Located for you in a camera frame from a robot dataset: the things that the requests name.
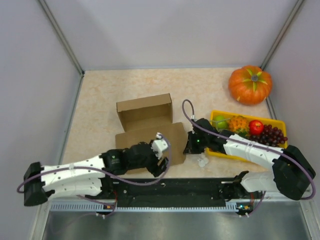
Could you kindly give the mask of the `brown cardboard box sheet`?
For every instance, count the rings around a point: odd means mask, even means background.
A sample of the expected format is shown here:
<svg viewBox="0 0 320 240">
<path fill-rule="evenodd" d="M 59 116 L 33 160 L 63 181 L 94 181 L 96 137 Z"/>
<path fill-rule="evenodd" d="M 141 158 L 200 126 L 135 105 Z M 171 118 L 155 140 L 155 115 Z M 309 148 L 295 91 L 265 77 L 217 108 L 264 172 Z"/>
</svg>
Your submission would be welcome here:
<svg viewBox="0 0 320 240">
<path fill-rule="evenodd" d="M 183 154 L 188 134 L 182 122 L 173 122 L 173 103 L 169 93 L 116 103 L 117 115 L 124 132 L 115 135 L 117 149 L 129 148 L 139 142 L 149 143 L 156 133 L 163 134 L 171 144 L 171 166 L 186 160 Z"/>
</svg>

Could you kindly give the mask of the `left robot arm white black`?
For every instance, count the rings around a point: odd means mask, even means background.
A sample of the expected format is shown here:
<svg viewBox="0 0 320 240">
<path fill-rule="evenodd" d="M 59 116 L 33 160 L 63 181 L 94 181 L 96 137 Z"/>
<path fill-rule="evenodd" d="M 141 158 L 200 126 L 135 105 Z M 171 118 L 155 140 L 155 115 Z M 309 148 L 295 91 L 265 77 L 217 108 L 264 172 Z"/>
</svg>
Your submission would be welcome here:
<svg viewBox="0 0 320 240">
<path fill-rule="evenodd" d="M 109 198 L 113 179 L 131 170 L 147 169 L 154 177 L 167 171 L 171 152 L 166 140 L 140 142 L 129 148 L 111 149 L 92 158 L 63 165 L 31 163 L 17 191 L 23 194 L 26 207 L 42 205 L 61 197 L 83 196 L 96 200 Z"/>
</svg>

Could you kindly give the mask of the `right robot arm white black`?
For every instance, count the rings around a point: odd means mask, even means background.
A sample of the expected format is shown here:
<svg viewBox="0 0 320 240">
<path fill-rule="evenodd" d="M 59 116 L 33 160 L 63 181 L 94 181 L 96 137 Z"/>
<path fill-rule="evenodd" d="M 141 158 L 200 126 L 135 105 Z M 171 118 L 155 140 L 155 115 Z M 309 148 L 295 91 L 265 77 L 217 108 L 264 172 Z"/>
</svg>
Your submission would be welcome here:
<svg viewBox="0 0 320 240">
<path fill-rule="evenodd" d="M 266 169 L 260 173 L 244 173 L 241 180 L 233 185 L 233 192 L 237 197 L 245 198 L 256 191 L 279 192 L 295 201 L 315 196 L 316 173 L 296 146 L 266 146 L 229 130 L 217 131 L 205 118 L 191 119 L 189 122 L 192 124 L 192 131 L 188 132 L 185 154 L 195 155 L 209 149 L 226 156 L 245 159 Z M 312 193 L 305 197 L 309 187 Z"/>
</svg>

